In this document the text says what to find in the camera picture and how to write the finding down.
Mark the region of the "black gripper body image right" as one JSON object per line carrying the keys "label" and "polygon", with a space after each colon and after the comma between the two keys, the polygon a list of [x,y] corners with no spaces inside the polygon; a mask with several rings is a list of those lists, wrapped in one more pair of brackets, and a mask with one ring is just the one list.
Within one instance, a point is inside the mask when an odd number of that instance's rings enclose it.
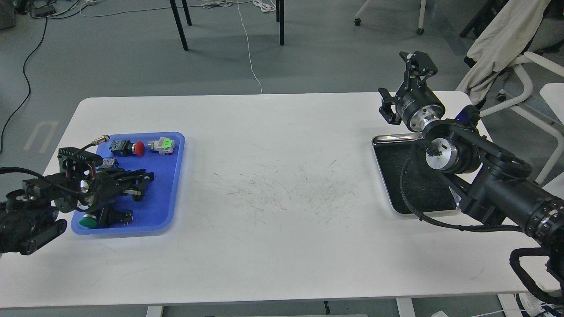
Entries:
{"label": "black gripper body image right", "polygon": [[411,132],[422,132],[429,122],[445,115],[445,106],[425,85],[411,89],[401,88],[396,92],[396,97],[397,114]]}

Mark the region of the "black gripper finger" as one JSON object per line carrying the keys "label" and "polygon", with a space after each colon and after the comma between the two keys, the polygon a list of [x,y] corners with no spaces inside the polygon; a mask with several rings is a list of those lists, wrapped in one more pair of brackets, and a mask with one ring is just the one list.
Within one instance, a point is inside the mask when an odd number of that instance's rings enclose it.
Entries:
{"label": "black gripper finger", "polygon": [[426,87],[427,79],[438,73],[437,66],[425,52],[400,52],[399,55],[406,66],[400,93]]}
{"label": "black gripper finger", "polygon": [[127,183],[121,185],[123,196],[131,196],[133,201],[141,201],[146,195],[149,183]]}
{"label": "black gripper finger", "polygon": [[378,88],[378,92],[382,98],[382,105],[378,110],[379,113],[383,116],[388,124],[400,125],[402,119],[397,113],[393,112],[392,106],[397,105],[401,98],[399,98],[398,96],[392,96],[386,88]]}
{"label": "black gripper finger", "polygon": [[148,179],[149,182],[154,181],[155,175],[153,172],[148,172],[145,169],[139,170],[121,170],[115,173],[115,182],[125,182],[128,179]]}

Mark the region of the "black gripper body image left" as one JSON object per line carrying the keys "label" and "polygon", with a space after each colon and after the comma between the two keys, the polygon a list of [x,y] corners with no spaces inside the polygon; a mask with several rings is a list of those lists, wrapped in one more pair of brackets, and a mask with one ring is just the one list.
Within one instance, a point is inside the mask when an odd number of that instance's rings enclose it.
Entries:
{"label": "black gripper body image left", "polygon": [[97,173],[95,181],[91,185],[93,195],[66,197],[70,210],[88,213],[111,205],[119,197],[125,196],[123,192],[126,190],[126,186],[121,181],[123,176],[125,176],[125,170],[102,170],[102,172]]}

